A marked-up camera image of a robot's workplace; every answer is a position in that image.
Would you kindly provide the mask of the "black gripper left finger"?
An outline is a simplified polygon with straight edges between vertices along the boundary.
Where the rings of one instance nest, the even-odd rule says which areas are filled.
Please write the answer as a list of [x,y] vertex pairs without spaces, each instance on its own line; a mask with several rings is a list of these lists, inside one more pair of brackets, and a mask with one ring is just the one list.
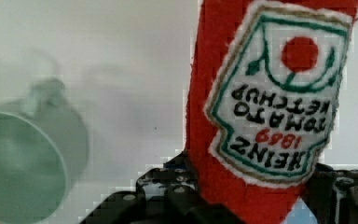
[[186,151],[165,162],[161,168],[152,168],[136,181],[136,190],[147,200],[163,196],[169,187],[186,186],[198,191],[198,174]]

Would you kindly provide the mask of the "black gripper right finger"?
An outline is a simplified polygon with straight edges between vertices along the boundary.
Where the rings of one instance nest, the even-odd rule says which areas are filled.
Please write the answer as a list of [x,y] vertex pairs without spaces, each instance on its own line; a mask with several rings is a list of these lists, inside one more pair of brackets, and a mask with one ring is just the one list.
[[302,199],[317,224],[358,224],[358,169],[318,163]]

